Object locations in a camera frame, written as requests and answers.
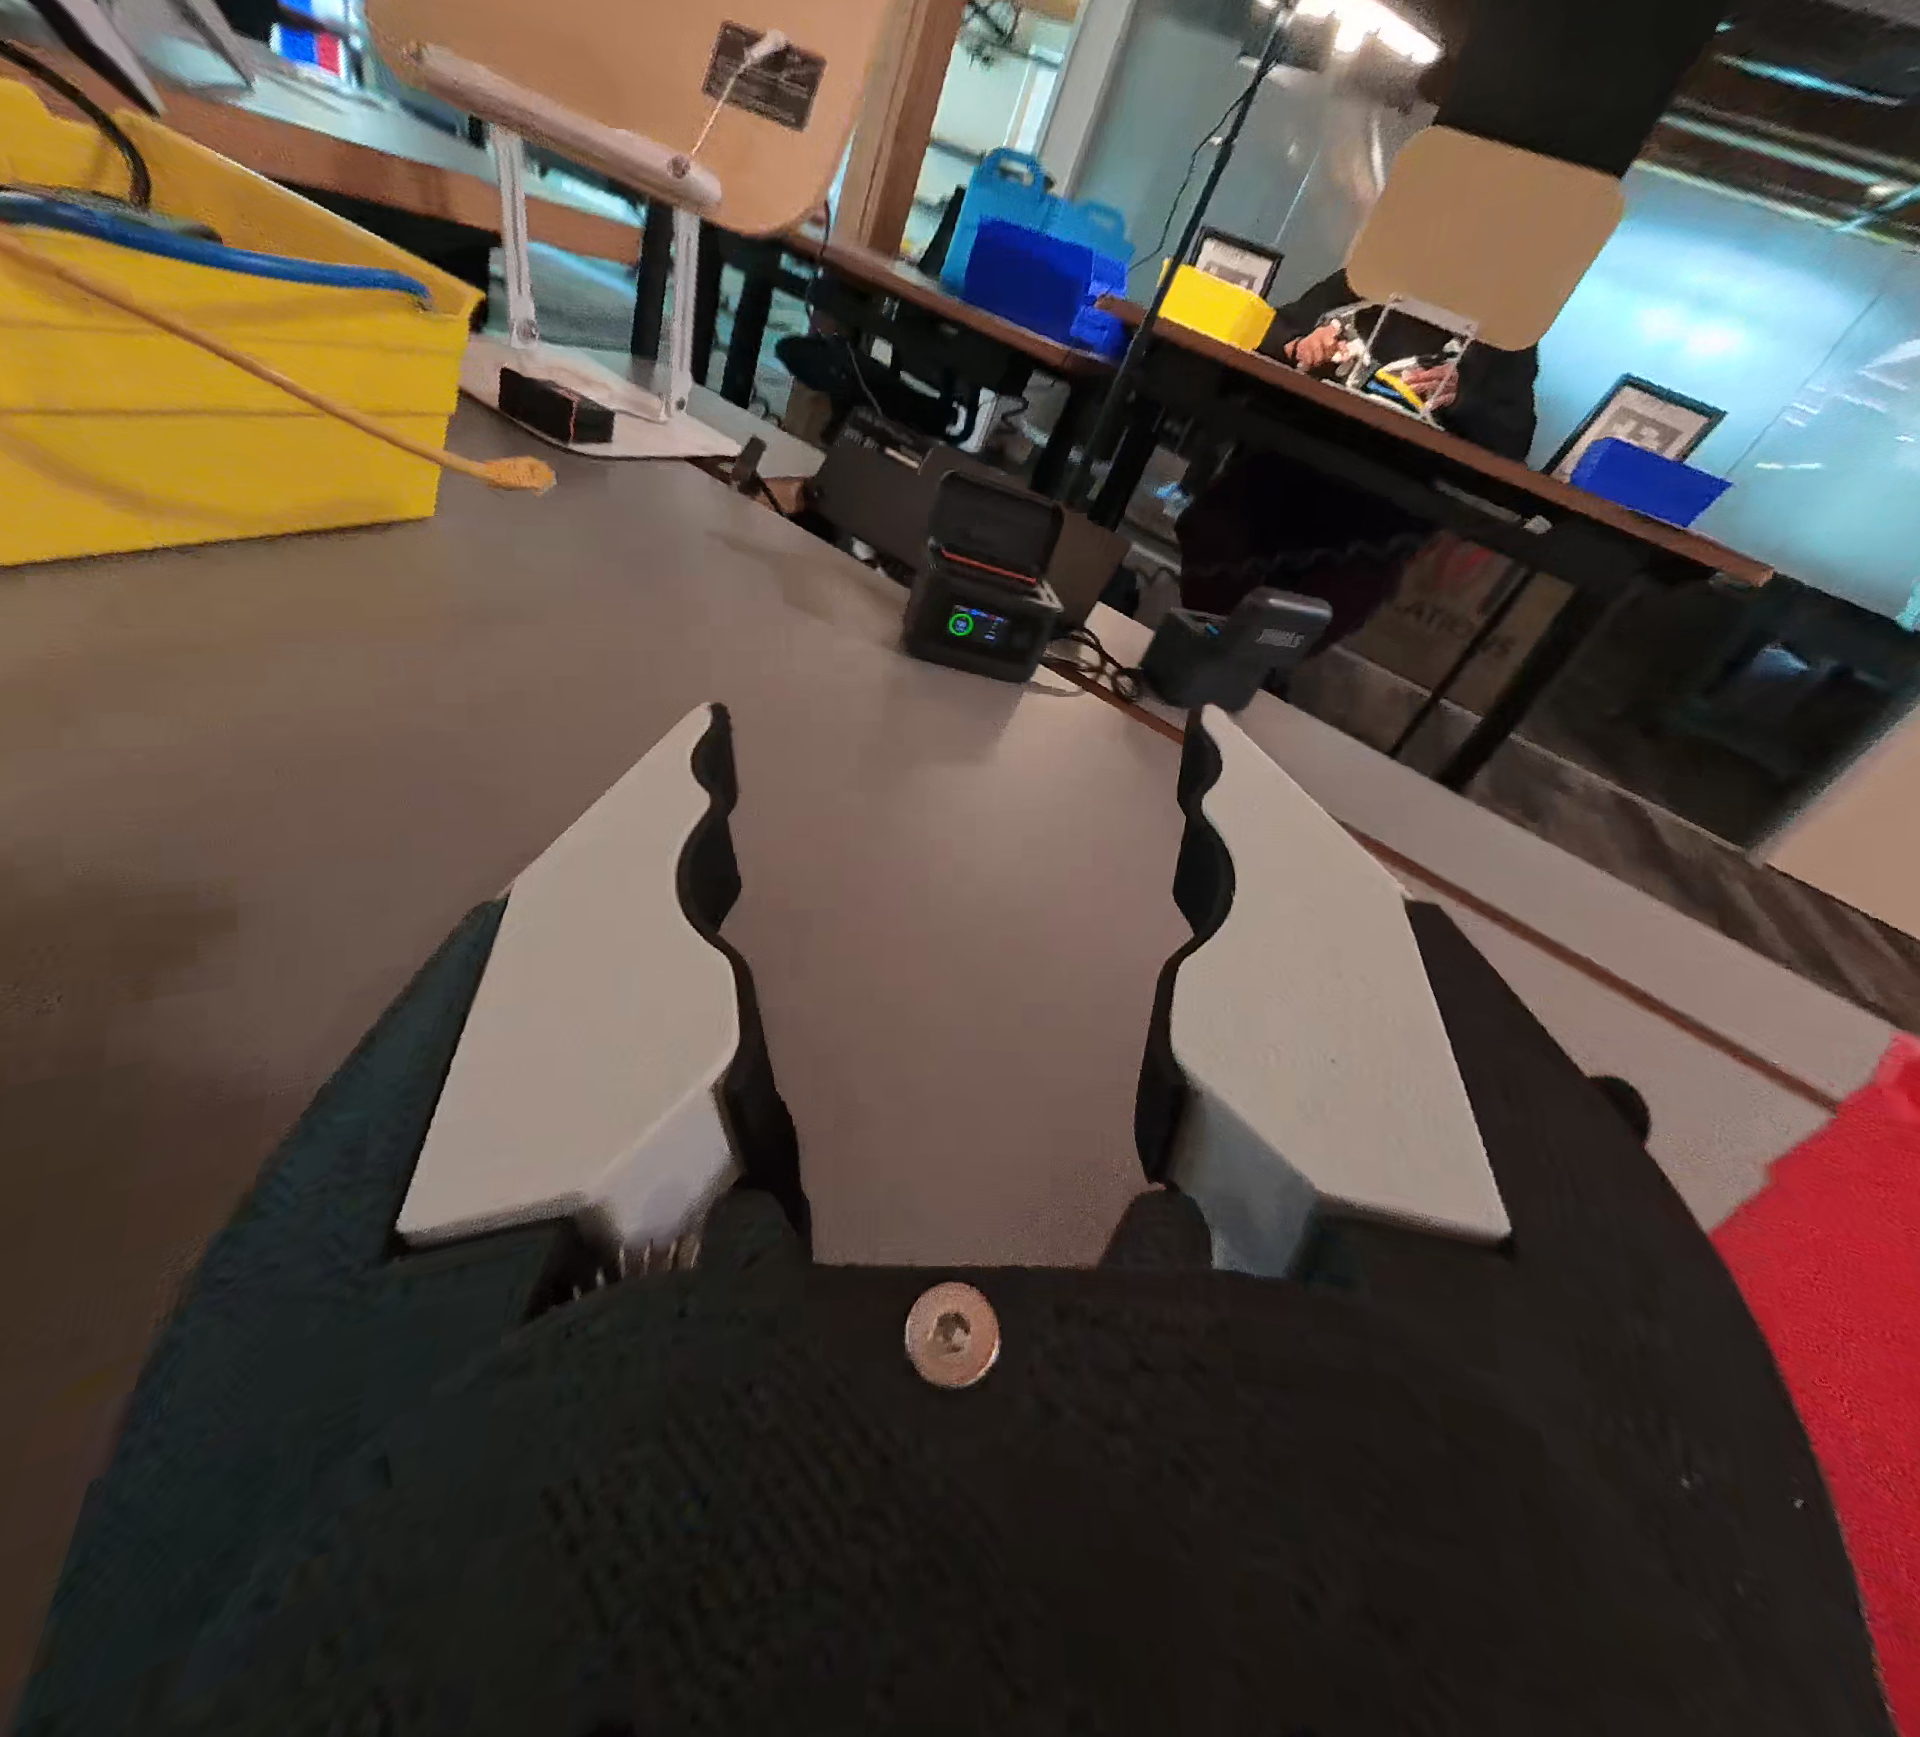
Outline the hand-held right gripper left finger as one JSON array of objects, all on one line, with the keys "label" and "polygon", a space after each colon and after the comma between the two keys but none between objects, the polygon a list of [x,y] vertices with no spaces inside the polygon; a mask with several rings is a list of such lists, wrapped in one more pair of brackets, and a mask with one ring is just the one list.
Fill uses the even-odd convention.
[{"label": "hand-held right gripper left finger", "polygon": [[812,1214],[757,985],[726,935],[732,719],[700,703],[501,902],[397,1211],[410,1249],[558,1225],[663,1257],[735,1186]]}]

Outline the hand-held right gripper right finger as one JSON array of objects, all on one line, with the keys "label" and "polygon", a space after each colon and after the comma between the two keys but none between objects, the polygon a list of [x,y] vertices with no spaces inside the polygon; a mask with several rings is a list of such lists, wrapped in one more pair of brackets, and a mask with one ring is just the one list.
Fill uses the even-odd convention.
[{"label": "hand-held right gripper right finger", "polygon": [[1146,1179],[1228,1274],[1290,1275],[1330,1221],[1509,1243],[1405,886],[1218,706],[1188,716],[1177,800],[1188,940],[1141,1053]]}]

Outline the red plastic bin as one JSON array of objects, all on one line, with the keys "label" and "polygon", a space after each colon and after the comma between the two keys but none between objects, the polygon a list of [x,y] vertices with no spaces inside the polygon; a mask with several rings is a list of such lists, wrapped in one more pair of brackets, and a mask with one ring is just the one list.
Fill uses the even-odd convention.
[{"label": "red plastic bin", "polygon": [[1852,1561],[1894,1731],[1917,1731],[1917,1043],[1712,1235],[1764,1329]]}]

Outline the yellow plastic bin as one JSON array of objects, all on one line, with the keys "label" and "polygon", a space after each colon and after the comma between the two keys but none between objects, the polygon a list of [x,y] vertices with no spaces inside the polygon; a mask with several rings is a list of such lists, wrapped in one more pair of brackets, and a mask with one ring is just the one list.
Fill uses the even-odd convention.
[{"label": "yellow plastic bin", "polygon": [[1256,290],[1182,261],[1171,271],[1158,321],[1256,352],[1274,326],[1276,311]]},{"label": "yellow plastic bin", "polygon": [[442,471],[214,356],[439,449],[481,294],[136,111],[122,142],[3,87],[3,562],[38,564],[436,516]]}]

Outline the dark grey charger box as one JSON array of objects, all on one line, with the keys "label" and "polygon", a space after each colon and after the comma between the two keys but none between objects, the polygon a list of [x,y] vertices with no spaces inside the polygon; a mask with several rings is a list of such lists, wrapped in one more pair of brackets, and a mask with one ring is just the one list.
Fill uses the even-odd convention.
[{"label": "dark grey charger box", "polygon": [[1238,715],[1261,691],[1288,691],[1330,616],[1323,599],[1271,586],[1249,591],[1231,613],[1172,608],[1141,654],[1141,688],[1182,712]]}]

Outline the black charging case with display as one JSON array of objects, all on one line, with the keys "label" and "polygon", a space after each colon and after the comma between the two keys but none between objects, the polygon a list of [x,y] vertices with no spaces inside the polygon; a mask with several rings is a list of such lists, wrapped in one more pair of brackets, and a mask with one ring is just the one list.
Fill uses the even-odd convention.
[{"label": "black charging case with display", "polygon": [[1051,586],[1063,518],[1058,503],[993,476],[940,476],[901,619],[901,651],[933,666],[1026,681],[1065,630]]}]

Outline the brown-top desk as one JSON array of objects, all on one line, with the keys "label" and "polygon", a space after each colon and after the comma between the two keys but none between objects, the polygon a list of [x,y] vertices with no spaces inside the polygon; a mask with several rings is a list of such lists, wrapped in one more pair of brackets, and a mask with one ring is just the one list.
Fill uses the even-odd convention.
[{"label": "brown-top desk", "polygon": [[1052,428],[1037,442],[1032,483],[1062,500],[1084,489],[1075,474],[1116,374],[1112,356],[980,310],[909,264],[862,244],[827,241],[810,225],[791,227],[774,243],[783,261],[803,261],[812,271],[809,303],[821,280],[854,291],[829,314],[849,322],[855,340],[919,348],[973,388],[1007,399],[1037,374],[1060,381],[1063,400]]},{"label": "brown-top desk", "polygon": [[1543,636],[1435,779],[1465,792],[1594,632],[1655,586],[1723,577],[1756,591],[1773,568],[1703,534],[1528,470],[1421,424],[1405,411],[1301,377],[1283,364],[1155,321],[1122,296],[1103,310],[1130,332],[1108,393],[1108,428],[1089,432],[1087,458],[1110,458],[1091,518],[1117,523],[1166,417],[1188,420],[1236,449],[1297,458],[1319,476],[1491,550],[1569,593]]},{"label": "brown-top desk", "polygon": [[264,180],[501,238],[491,153],[399,103],[278,72],[248,91],[167,80],[159,95],[174,130]]}]

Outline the black equipment box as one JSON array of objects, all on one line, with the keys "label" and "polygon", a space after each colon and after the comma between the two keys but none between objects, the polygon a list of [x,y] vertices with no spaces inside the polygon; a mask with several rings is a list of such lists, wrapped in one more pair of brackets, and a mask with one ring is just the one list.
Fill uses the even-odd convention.
[{"label": "black equipment box", "polygon": [[[892,437],[882,420],[854,411],[809,483],[809,504],[837,543],[867,545],[900,582],[912,582],[937,489],[947,474],[1023,497],[1037,496],[1016,474],[947,443]],[[1129,551],[1130,541],[1122,533],[1095,523],[1076,509],[1063,509],[1046,570],[1063,625],[1082,625],[1091,615]]]}]

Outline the blue plastic bin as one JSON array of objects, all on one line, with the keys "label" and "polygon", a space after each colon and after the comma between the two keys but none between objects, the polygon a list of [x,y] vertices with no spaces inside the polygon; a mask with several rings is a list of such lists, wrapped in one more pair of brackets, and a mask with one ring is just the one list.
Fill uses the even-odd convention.
[{"label": "blue plastic bin", "polygon": [[1621,436],[1589,442],[1567,481],[1652,522],[1692,529],[1733,486],[1730,479]]}]

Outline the framed tag marker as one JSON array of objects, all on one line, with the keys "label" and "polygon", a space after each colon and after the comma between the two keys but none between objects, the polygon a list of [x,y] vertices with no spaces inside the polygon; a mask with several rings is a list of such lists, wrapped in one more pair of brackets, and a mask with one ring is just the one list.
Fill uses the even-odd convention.
[{"label": "framed tag marker", "polygon": [[1193,235],[1186,261],[1199,274],[1212,274],[1215,281],[1269,301],[1285,252],[1271,243],[1238,235],[1207,223]]},{"label": "framed tag marker", "polygon": [[1560,442],[1543,471],[1571,481],[1586,449],[1604,439],[1622,439],[1668,461],[1690,461],[1723,420],[1723,407],[1622,374]]}]

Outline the stack of blue bins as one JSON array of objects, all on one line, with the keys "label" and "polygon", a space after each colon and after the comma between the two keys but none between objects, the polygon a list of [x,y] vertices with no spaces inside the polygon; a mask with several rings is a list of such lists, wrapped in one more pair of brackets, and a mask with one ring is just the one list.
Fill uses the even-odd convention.
[{"label": "stack of blue bins", "polygon": [[1120,294],[1126,260],[1071,235],[1055,235],[1009,219],[986,219],[973,234],[959,294],[1007,324],[1117,360],[1125,322],[1103,307]]}]

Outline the blue carry case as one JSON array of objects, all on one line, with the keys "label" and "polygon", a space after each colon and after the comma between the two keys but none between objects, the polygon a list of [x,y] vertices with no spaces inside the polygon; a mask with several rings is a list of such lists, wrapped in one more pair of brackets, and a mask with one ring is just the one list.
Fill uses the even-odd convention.
[{"label": "blue carry case", "polygon": [[974,164],[961,190],[940,267],[940,281],[945,286],[961,286],[973,241],[989,220],[1060,235],[1117,261],[1130,261],[1134,258],[1130,235],[1120,210],[1055,192],[1035,155],[996,147]]}]

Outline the black panel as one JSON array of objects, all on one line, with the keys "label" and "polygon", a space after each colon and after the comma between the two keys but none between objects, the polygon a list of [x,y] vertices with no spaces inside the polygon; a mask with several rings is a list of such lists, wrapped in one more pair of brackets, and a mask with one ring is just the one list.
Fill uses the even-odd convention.
[{"label": "black panel", "polygon": [[1433,124],[1626,177],[1732,0],[1477,0]]}]

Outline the studio light on stand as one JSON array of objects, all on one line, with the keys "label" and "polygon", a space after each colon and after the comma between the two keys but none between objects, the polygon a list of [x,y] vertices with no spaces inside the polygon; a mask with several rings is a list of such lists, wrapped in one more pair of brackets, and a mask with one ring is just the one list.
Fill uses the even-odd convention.
[{"label": "studio light on stand", "polygon": [[1167,212],[1182,217],[1171,251],[1160,258],[1158,276],[1140,319],[1129,324],[1116,374],[1108,386],[1103,404],[1085,442],[1085,476],[1072,497],[1089,520],[1103,529],[1122,523],[1129,500],[1155,450],[1158,432],[1143,428],[1152,414],[1152,400],[1141,393],[1141,369],[1155,340],[1155,329],[1171,296],[1172,284],[1191,260],[1207,227],[1208,208],[1228,173],[1249,116],[1261,88],[1279,69],[1281,55],[1292,49],[1303,29],[1323,24],[1328,52],[1363,52],[1380,46],[1389,63],[1419,73],[1439,59],[1439,46],[1405,16],[1392,0],[1271,0],[1265,3],[1265,34],[1249,69],[1246,80],[1218,121],[1197,140],[1188,166],[1207,163],[1207,176],[1199,188],[1182,184]]}]

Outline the wooden post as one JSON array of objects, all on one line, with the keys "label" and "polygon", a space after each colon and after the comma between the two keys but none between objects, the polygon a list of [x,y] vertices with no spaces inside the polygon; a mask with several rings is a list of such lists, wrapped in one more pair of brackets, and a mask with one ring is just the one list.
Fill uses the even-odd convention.
[{"label": "wooden post", "polygon": [[900,0],[892,9],[855,119],[829,241],[900,255],[966,1]]}]

